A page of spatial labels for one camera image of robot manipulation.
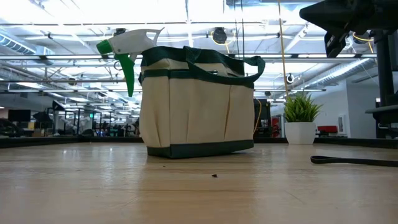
green trim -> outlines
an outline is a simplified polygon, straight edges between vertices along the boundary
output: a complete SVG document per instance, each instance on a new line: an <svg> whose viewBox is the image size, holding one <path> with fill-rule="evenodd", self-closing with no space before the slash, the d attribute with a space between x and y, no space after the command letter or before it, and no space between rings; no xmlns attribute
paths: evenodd
<svg viewBox="0 0 398 224"><path fill-rule="evenodd" d="M254 147L253 140L211 142L201 144L171 144L170 147L147 147L149 156L170 159L219 156Z"/></svg>
<svg viewBox="0 0 398 224"><path fill-rule="evenodd" d="M222 77L219 75L210 75L203 73L195 73L189 70L146 70L144 75L139 77L139 81L142 82L145 78L149 77L168 77L170 78L186 78L186 79L196 79L205 82L220 83L225 85L242 85L248 88L254 89L253 81L248 79L250 77Z"/></svg>
<svg viewBox="0 0 398 224"><path fill-rule="evenodd" d="M142 52L141 66L152 65L159 60L169 58L179 62L186 62L186 49L173 47L153 47ZM244 75L243 61L225 56L215 50L201 50L195 60L196 63L222 63L239 75Z"/></svg>

wooden floor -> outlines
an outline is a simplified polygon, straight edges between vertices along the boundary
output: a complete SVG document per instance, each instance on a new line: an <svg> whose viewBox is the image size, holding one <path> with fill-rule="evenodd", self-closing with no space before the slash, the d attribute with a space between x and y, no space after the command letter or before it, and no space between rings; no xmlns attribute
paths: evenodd
<svg viewBox="0 0 398 224"><path fill-rule="evenodd" d="M0 149L0 223L398 223L397 168L311 155L398 160L398 150L336 145L182 160L132 143Z"/></svg>

spray bottle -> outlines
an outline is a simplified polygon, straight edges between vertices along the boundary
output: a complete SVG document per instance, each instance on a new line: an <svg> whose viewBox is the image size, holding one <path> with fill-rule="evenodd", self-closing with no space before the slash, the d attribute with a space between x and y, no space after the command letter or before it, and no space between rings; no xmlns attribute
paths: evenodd
<svg viewBox="0 0 398 224"><path fill-rule="evenodd" d="M97 44L97 49L100 54L114 52L114 58L120 61L126 79L129 97L132 97L134 91L134 61L141 52L156 47L157 38L162 30L163 28L161 30L132 30L115 35ZM153 40L147 36L148 32L156 33Z"/></svg>

white pot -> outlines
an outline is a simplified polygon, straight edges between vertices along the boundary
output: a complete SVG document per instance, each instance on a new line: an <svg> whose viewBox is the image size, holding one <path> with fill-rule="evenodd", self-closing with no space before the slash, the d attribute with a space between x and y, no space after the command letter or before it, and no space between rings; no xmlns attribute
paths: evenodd
<svg viewBox="0 0 398 224"><path fill-rule="evenodd" d="M285 123L285 134L289 144L313 144L316 126L314 122Z"/></svg>

canvas tote bag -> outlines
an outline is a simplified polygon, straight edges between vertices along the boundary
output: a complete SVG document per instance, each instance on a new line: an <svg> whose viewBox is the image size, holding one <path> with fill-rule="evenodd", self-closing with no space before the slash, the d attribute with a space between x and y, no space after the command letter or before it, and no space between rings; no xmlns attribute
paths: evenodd
<svg viewBox="0 0 398 224"><path fill-rule="evenodd" d="M148 155L214 156L253 147L262 58L236 60L191 47L154 47L142 56L140 131ZM245 77L244 62L258 73Z"/></svg>

